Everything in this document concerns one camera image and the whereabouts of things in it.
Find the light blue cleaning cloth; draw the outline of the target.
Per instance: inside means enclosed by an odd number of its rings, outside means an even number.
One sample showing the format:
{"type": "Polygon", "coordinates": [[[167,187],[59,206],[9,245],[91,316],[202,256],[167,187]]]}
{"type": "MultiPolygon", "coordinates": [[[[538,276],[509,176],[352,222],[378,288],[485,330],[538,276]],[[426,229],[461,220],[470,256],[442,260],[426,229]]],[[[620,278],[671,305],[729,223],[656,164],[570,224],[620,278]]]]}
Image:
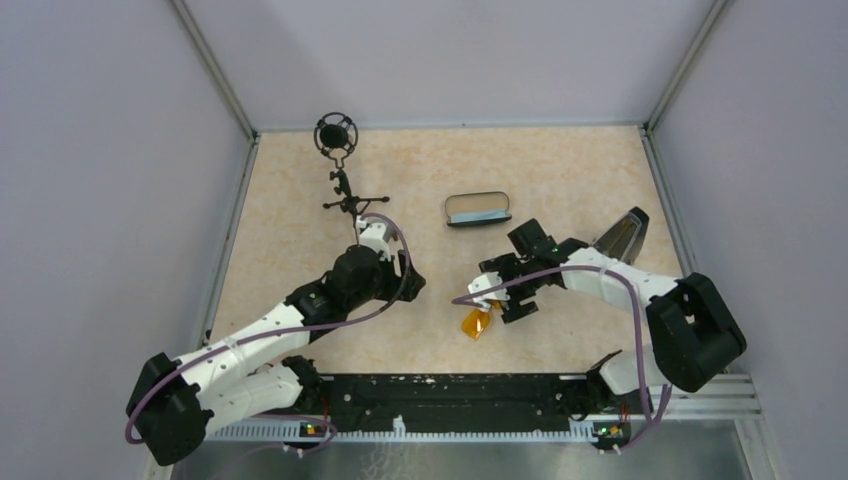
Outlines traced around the light blue cleaning cloth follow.
{"type": "Polygon", "coordinates": [[[459,225],[489,225],[506,222],[511,219],[512,215],[504,209],[479,210],[451,215],[448,225],[452,227],[459,225]]]}

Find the black glasses case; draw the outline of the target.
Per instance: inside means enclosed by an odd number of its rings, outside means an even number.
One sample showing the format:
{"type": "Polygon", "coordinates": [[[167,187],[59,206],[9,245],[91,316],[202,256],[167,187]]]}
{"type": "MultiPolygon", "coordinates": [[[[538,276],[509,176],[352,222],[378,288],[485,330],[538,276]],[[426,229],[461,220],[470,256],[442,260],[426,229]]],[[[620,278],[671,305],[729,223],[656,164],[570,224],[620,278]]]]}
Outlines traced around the black glasses case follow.
{"type": "Polygon", "coordinates": [[[510,207],[510,197],[504,191],[495,190],[450,195],[444,201],[446,225],[451,228],[488,226],[459,225],[452,227],[448,225],[448,221],[451,215],[469,211],[504,209],[511,214],[510,207]]]}

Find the orange sunglasses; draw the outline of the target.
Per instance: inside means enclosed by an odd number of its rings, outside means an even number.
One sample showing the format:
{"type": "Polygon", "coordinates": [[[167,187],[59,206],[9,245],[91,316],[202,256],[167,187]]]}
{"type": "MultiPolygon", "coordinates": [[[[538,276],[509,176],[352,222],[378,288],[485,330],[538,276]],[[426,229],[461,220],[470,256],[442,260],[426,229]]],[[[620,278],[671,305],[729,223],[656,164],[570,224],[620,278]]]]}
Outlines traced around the orange sunglasses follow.
{"type": "Polygon", "coordinates": [[[503,308],[503,302],[500,300],[485,300],[484,303],[485,306],[480,306],[467,302],[471,311],[460,324],[462,333],[474,341],[479,341],[482,334],[490,326],[492,314],[501,311],[503,308]]]}

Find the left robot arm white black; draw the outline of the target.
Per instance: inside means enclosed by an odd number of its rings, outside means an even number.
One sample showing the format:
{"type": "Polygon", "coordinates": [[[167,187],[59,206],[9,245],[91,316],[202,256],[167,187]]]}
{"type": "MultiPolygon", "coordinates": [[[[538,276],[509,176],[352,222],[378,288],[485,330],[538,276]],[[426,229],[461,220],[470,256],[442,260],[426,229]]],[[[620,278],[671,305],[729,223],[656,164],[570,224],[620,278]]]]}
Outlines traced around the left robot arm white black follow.
{"type": "Polygon", "coordinates": [[[351,313],[379,300],[413,301],[426,284],[410,256],[351,246],[318,279],[296,288],[236,333],[194,352],[159,353],[142,366],[126,406],[127,443],[144,445],[160,466],[176,464],[219,430],[268,410],[308,413],[319,376],[301,357],[269,361],[355,324],[351,313]]]}

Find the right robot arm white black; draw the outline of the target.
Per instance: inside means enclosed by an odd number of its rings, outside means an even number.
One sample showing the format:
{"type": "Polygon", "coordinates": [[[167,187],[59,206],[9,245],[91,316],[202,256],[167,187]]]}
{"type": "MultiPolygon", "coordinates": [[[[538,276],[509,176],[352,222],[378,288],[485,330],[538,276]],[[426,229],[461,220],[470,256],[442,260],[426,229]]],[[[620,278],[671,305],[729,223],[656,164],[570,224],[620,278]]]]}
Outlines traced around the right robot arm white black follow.
{"type": "Polygon", "coordinates": [[[508,238],[513,252],[480,262],[461,303],[480,313],[498,306],[503,322],[511,323],[537,312],[537,291],[555,286],[631,316],[633,349],[608,355],[590,372],[595,378],[586,397],[600,412],[614,411],[632,392],[647,407],[654,386],[664,398],[674,388],[695,393],[747,351],[747,338],[721,292],[702,273],[673,277],[641,270],[625,255],[587,242],[558,242],[535,219],[508,238]]]}

